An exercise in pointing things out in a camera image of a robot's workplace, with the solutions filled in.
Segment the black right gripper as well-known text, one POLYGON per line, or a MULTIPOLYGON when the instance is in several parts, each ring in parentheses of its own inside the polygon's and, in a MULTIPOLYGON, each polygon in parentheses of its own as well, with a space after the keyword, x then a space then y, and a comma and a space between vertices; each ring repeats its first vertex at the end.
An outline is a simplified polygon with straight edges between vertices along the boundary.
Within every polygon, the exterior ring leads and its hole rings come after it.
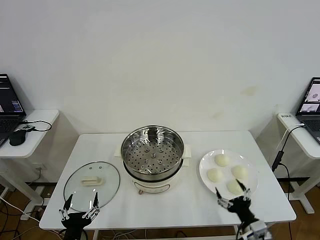
POLYGON ((228 200, 226 198, 223 198, 219 190, 215 188, 217 203, 223 208, 228 208, 229 212, 235 213, 244 226, 249 226, 250 224, 258 221, 255 215, 250 211, 251 189, 247 188, 239 180, 236 180, 236 181, 239 184, 240 188, 242 189, 243 195, 233 198, 231 200, 228 200))

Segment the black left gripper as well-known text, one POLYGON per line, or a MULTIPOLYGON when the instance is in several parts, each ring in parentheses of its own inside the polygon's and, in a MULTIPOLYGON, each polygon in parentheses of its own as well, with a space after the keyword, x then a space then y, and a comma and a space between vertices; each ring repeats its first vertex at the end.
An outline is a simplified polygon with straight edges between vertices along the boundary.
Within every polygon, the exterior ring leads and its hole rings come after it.
POLYGON ((84 228, 89 225, 88 219, 95 219, 100 212, 98 192, 95 193, 91 207, 86 213, 69 214, 72 198, 73 194, 64 202, 63 208, 58 210, 61 214, 61 223, 65 227, 64 240, 80 240, 84 228))

